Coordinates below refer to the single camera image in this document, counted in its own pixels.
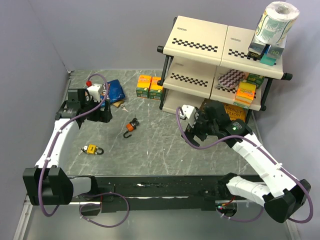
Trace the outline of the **black-headed keys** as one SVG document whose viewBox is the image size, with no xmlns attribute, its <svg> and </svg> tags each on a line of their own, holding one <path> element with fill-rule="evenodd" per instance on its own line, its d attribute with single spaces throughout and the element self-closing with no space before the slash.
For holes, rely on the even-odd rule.
<svg viewBox="0 0 320 240">
<path fill-rule="evenodd" d="M 133 128 L 136 128 L 140 124 L 136 117 L 134 117 L 130 123 Z"/>
</svg>

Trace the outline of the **orange padlock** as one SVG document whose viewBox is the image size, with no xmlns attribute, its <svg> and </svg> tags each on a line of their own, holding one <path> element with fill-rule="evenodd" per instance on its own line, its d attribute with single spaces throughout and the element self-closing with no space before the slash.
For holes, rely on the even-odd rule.
<svg viewBox="0 0 320 240">
<path fill-rule="evenodd" d="M 131 132 L 133 132 L 137 128 L 137 125 L 135 122 L 131 121 L 126 125 L 126 132 L 123 134 L 123 137 L 125 139 L 132 136 Z"/>
</svg>

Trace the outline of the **yellow padlock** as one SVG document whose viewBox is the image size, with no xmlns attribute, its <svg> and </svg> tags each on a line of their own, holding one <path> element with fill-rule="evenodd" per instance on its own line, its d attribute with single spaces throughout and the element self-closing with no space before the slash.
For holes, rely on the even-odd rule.
<svg viewBox="0 0 320 240">
<path fill-rule="evenodd" d="M 104 153 L 102 148 L 94 144 L 85 145 L 81 150 L 89 155 L 102 155 Z"/>
</svg>

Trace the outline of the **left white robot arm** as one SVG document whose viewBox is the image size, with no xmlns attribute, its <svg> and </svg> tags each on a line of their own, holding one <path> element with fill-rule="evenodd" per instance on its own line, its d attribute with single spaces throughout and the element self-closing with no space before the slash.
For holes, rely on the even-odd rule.
<svg viewBox="0 0 320 240">
<path fill-rule="evenodd" d="M 99 107 L 105 93 L 102 84 L 67 91 L 67 99 L 55 114 L 45 151 L 35 166 L 26 168 L 22 175 L 32 205 L 67 205 L 79 195 L 87 201 L 98 197 L 99 188 L 93 176 L 70 177 L 63 168 L 82 123 L 86 120 L 108 123 L 113 118 L 109 99 Z"/>
</svg>

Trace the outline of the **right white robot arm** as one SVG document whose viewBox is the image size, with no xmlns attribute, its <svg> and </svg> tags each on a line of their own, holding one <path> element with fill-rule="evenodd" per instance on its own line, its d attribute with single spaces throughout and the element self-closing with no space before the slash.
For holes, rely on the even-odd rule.
<svg viewBox="0 0 320 240">
<path fill-rule="evenodd" d="M 180 132 L 189 146 L 197 150 L 209 148 L 209 145 L 200 146 L 194 138 L 204 141 L 208 136 L 216 136 L 218 140 L 212 146 L 226 143 L 249 163 L 263 181 L 263 184 L 258 184 L 231 173 L 218 187 L 223 199 L 239 196 L 255 202 L 278 223 L 293 221 L 292 215 L 308 202 L 308 217 L 294 222 L 305 224 L 312 219 L 314 208 L 309 194 L 310 183 L 306 179 L 299 180 L 275 160 L 243 120 L 230 119 L 223 103 L 213 100 L 202 109 L 184 104 L 177 107 L 175 115 L 178 124 L 181 120 L 188 122 L 186 129 Z"/>
</svg>

